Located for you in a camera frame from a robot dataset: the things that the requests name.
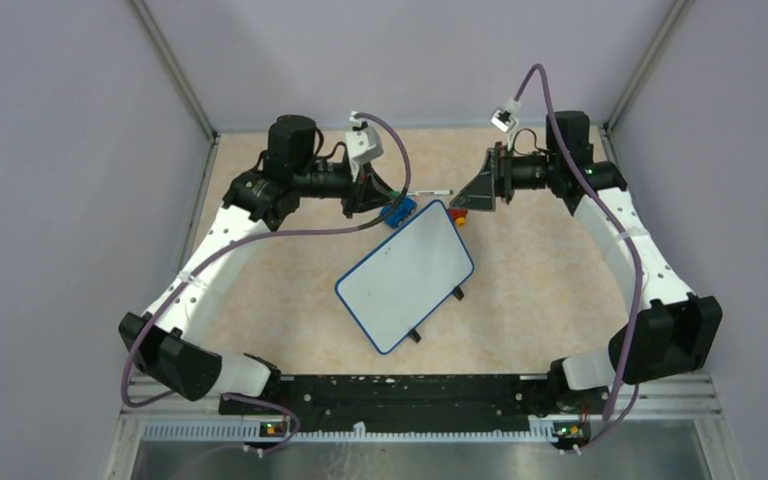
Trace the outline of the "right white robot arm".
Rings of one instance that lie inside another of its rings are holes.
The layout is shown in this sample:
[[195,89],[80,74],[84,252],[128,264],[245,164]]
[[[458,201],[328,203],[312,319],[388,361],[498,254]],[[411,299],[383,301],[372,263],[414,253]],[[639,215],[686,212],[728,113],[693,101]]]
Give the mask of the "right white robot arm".
[[479,173],[452,200],[456,210],[492,212],[519,190],[547,189],[588,232],[621,288],[634,322],[592,352],[554,361],[546,385],[549,404],[572,412],[587,390],[701,369],[723,311],[713,296],[699,296],[671,268],[637,215],[628,184],[611,162],[594,159],[590,119],[582,111],[546,118],[546,146],[519,153],[498,142],[487,149]]

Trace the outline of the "blue-framed whiteboard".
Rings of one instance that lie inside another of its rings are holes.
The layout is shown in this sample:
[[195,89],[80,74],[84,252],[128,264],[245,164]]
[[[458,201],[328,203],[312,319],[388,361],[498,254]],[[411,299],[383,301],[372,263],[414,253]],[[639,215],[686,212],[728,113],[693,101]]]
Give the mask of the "blue-framed whiteboard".
[[474,271],[447,205],[434,200],[344,273],[334,291],[373,349],[388,355]]

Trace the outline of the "green-capped whiteboard marker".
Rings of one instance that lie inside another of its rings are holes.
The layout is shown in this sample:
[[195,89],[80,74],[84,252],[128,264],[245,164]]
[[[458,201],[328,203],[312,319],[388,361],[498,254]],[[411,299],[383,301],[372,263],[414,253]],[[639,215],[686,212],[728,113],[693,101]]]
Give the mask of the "green-capped whiteboard marker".
[[[414,198],[420,198],[420,197],[449,197],[454,194],[454,191],[451,189],[430,189],[430,190],[410,190],[407,191],[405,194],[406,197],[414,197]],[[393,198],[398,197],[401,195],[401,191],[392,191],[390,192],[390,196]]]

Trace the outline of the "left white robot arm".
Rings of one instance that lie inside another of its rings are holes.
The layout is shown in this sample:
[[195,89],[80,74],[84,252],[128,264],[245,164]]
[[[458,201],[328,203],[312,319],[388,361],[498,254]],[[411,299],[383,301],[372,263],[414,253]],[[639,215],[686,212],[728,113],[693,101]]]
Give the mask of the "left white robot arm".
[[120,396],[124,405],[140,408],[162,397],[133,399],[132,375],[141,372],[189,401],[209,393],[240,394],[257,413],[279,404],[279,369],[251,355],[222,355],[206,349],[211,322],[261,242],[280,237],[343,235],[370,229],[376,217],[359,225],[330,229],[283,229],[304,198],[337,199],[352,218],[387,206],[394,211],[408,186],[393,194],[372,167],[383,153],[379,132],[385,130],[402,157],[405,183],[411,165],[403,140],[383,119],[353,111],[351,129],[340,145],[340,161],[323,155],[324,134],[315,120],[298,114],[279,116],[267,132],[267,146],[255,166],[235,177],[201,243],[175,279],[141,313],[127,313],[118,331],[128,350]]

